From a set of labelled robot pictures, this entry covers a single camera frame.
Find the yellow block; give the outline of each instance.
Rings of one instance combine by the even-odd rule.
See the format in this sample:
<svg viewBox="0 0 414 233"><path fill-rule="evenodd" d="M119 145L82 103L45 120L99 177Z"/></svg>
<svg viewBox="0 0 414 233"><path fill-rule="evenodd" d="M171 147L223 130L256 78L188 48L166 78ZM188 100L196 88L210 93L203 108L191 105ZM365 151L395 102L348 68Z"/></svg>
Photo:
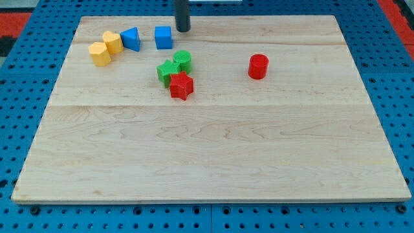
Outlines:
<svg viewBox="0 0 414 233"><path fill-rule="evenodd" d="M108 48L103 42L95 42L88 47L89 54L96 66L106 66L111 62Z"/></svg>
<svg viewBox="0 0 414 233"><path fill-rule="evenodd" d="M124 45L122 44L121 35L119 35L118 33L106 31L103 33L102 39L103 42L105 42L110 54L116 54L124 51Z"/></svg>

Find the wooden board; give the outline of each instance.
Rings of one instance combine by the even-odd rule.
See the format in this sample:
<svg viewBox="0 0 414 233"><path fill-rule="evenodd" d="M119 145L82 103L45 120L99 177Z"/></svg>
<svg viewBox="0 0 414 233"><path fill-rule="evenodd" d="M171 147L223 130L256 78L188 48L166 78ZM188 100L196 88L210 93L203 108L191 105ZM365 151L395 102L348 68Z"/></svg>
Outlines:
<svg viewBox="0 0 414 233"><path fill-rule="evenodd" d="M12 199L20 204L331 203L411 194L333 16L84 17ZM141 51L95 67L105 30ZM172 99L155 67L193 55L196 93ZM268 75L246 74L269 57Z"/></svg>

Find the green cylinder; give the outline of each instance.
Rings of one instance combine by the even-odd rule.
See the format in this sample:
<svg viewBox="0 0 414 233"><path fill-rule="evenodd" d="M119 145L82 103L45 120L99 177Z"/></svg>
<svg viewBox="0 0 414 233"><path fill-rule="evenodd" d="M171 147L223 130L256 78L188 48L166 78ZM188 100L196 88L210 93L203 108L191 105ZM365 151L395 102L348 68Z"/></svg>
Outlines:
<svg viewBox="0 0 414 233"><path fill-rule="evenodd" d="M191 54L188 51L177 51L176 53L174 53L173 59L174 62L180 64L181 71L186 71L187 74L191 72Z"/></svg>

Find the blue block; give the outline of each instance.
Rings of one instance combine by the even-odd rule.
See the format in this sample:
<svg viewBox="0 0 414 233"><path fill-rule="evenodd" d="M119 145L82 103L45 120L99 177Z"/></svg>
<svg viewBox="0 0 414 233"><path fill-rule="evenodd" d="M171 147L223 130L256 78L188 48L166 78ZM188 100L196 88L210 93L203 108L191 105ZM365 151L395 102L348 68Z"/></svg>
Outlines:
<svg viewBox="0 0 414 233"><path fill-rule="evenodd" d="M170 26L155 27L155 45L157 49L173 48L173 36L171 35Z"/></svg>
<svg viewBox="0 0 414 233"><path fill-rule="evenodd" d="M136 27L123 31L120 35L125 48L139 52L140 36Z"/></svg>

